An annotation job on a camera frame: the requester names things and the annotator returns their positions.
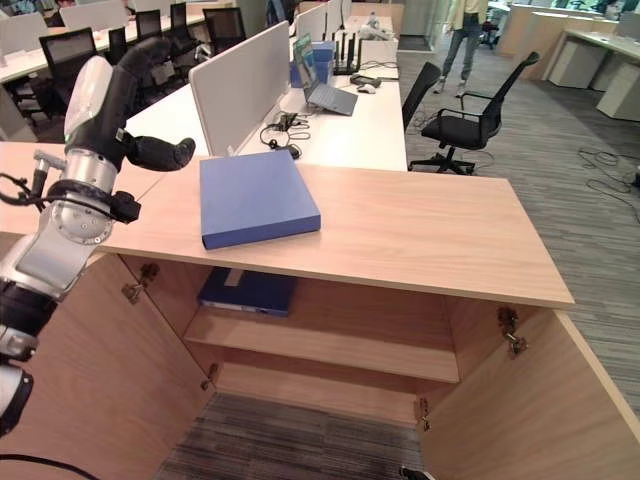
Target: jeans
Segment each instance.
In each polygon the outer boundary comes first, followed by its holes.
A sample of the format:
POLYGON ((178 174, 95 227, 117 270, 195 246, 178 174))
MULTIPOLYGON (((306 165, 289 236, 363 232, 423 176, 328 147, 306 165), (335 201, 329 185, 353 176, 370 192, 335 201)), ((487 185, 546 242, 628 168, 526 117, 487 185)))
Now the jeans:
POLYGON ((451 65, 453 60, 458 54, 458 49, 464 38, 467 39, 467 46, 464 52, 464 64, 462 66, 462 73, 460 78, 467 80, 471 73, 471 67, 473 67, 473 55, 476 53, 478 45, 480 45, 480 34, 482 33, 482 26, 478 23, 477 16, 468 18, 468 14, 465 14, 465 22, 460 30, 453 32, 451 38, 451 46, 449 47, 449 53, 442 66, 442 76, 446 77, 451 71, 451 65))

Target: blue folder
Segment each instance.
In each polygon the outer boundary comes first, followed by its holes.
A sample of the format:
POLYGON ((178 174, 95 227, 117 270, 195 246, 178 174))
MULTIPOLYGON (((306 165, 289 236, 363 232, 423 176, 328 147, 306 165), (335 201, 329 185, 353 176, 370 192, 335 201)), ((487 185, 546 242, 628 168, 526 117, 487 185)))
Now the blue folder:
POLYGON ((287 150, 200 162, 207 250, 320 229, 320 212, 287 150))
POLYGON ((215 267, 198 296, 208 307, 286 317, 296 277, 215 267))

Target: computer monitor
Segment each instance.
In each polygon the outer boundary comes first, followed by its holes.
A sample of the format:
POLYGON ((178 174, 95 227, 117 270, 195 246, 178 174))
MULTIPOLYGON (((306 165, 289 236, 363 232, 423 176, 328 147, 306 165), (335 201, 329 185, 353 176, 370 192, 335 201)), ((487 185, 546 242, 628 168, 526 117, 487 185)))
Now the computer monitor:
POLYGON ((313 45, 310 35, 305 35, 293 44, 293 58, 300 74, 304 96, 308 99, 314 87, 320 82, 313 62, 313 45))

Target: open cabinet door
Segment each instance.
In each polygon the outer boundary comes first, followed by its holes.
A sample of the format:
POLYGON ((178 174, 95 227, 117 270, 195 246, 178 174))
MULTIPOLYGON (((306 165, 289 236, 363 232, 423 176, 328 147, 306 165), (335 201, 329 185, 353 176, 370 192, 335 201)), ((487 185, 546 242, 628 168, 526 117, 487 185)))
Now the open cabinet door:
POLYGON ((542 311, 429 415, 425 468, 438 480, 635 480, 640 425, 564 314, 542 311))
MULTIPOLYGON (((35 379, 22 419, 0 453, 49 457, 101 479, 151 478, 205 406, 212 388, 117 255, 78 281, 24 364, 35 379)), ((0 462, 2 479, 69 479, 51 467, 0 462)))

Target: mesh chair back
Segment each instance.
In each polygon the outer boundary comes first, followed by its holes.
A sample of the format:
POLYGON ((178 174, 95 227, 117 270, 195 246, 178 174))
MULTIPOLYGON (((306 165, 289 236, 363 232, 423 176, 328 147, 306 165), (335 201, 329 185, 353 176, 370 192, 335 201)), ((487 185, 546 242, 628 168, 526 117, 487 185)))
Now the mesh chair back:
POLYGON ((40 45, 54 82, 69 90, 73 90, 82 66, 97 55, 91 28, 40 37, 40 45))
POLYGON ((205 8, 202 13, 216 55, 247 39, 239 8, 205 8))
POLYGON ((181 30, 187 28, 187 4, 171 4, 171 30, 181 30))
POLYGON ((138 41, 150 37, 161 37, 162 26, 160 25, 160 10, 136 12, 136 29, 138 32, 138 41))
POLYGON ((438 78, 440 78, 440 69, 433 63, 426 62, 402 105, 402 122, 405 130, 409 126, 411 117, 416 113, 418 105, 422 102, 427 91, 438 81, 438 78))
POLYGON ((529 56, 524 59, 520 64, 515 68, 515 70, 509 75, 509 78, 502 84, 498 93, 494 95, 491 101, 487 104, 484 111, 482 112, 482 135, 483 138, 488 138, 494 136, 500 130, 500 126, 502 125, 502 103, 504 102, 504 97, 506 97, 507 93, 516 82, 522 71, 535 64, 538 60, 540 60, 540 55, 537 52, 531 52, 529 56))
POLYGON ((109 61, 115 65, 127 53, 127 37, 124 27, 109 30, 109 61))

